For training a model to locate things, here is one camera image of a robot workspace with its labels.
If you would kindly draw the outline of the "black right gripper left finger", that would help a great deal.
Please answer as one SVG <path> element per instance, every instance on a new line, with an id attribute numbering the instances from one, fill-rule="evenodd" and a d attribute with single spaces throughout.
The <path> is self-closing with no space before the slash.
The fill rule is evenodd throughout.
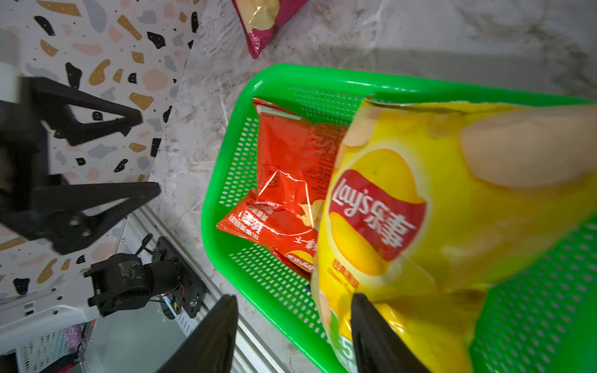
<path id="1" fill-rule="evenodd" d="M 230 372 L 238 318 L 236 296 L 222 296 L 158 373 Z"/>

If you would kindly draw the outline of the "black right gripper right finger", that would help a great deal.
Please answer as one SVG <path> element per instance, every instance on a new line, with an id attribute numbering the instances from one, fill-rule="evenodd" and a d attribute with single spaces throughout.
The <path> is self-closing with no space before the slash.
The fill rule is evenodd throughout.
<path id="1" fill-rule="evenodd" d="M 363 294 L 351 300 L 351 332 L 359 372 L 429 373 Z"/>

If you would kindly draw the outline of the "red potato chips bag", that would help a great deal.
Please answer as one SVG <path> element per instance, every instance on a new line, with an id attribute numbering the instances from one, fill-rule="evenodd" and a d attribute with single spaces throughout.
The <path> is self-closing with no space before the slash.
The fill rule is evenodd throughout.
<path id="1" fill-rule="evenodd" d="M 265 247 L 310 279 L 323 205 L 348 128 L 313 123 L 259 98 L 253 105 L 259 116 L 257 186 L 217 228 Z"/>

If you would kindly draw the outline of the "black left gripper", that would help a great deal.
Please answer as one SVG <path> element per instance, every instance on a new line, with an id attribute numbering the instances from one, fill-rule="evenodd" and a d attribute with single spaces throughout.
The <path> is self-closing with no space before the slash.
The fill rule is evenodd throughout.
<path id="1" fill-rule="evenodd" d="M 84 250 L 137 208 L 160 194 L 158 183 L 46 185 L 48 132 L 71 146 L 143 122 L 140 110 L 92 96 L 43 77 L 23 77 L 29 104 L 1 102 L 1 224 L 29 241 L 46 239 L 66 255 Z M 111 121 L 78 121 L 71 107 L 117 115 Z"/>

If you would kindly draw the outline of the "magenta potato chips bag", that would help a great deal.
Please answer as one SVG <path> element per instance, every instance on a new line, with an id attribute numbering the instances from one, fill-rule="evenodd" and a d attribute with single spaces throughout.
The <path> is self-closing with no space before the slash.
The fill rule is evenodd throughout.
<path id="1" fill-rule="evenodd" d="M 275 32 L 306 3 L 306 0 L 233 0 L 253 59 L 259 58 Z"/>

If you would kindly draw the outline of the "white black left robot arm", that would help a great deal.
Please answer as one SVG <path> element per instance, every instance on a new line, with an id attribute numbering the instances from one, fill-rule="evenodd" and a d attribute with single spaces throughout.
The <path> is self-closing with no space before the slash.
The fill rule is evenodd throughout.
<path id="1" fill-rule="evenodd" d="M 71 184 L 50 171 L 50 135 L 80 145 L 128 132 L 141 113 L 47 78 L 19 77 L 1 101 L 1 224 L 24 239 L 46 239 L 69 256 L 90 247 L 160 194 L 157 183 Z M 16 299 L 1 307 L 1 347 L 42 332 L 87 323 L 160 300 L 174 315 L 195 317 L 208 289 L 174 244 L 144 239 L 137 252 L 92 264 L 65 284 L 31 292 L 14 281 Z"/>

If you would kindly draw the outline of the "yellow potato chips bag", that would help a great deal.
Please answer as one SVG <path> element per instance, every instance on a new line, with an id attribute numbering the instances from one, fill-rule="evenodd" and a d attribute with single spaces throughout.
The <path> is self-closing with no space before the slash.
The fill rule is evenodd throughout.
<path id="1" fill-rule="evenodd" d="M 367 97 L 323 205 L 313 296 L 343 368 L 358 370 L 363 294 L 429 372 L 477 372 L 491 289 L 596 221 L 596 107 L 391 104 Z"/>

